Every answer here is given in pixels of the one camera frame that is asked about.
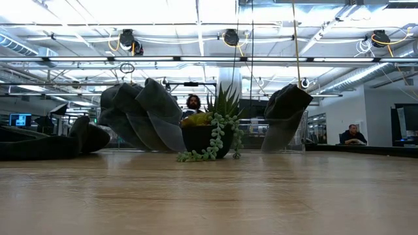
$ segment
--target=person sitting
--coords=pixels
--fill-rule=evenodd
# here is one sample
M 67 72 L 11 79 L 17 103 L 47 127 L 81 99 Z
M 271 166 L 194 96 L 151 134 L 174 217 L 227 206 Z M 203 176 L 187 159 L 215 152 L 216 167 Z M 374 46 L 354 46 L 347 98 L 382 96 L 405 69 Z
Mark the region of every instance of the person sitting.
M 201 108 L 201 100 L 197 95 L 190 95 L 186 101 L 187 109 L 183 111 L 182 119 L 190 116 L 191 114 L 199 114 L 203 112 L 199 110 Z
M 361 144 L 366 145 L 367 140 L 359 131 L 357 131 L 357 126 L 351 124 L 344 133 L 341 134 L 340 144 Z

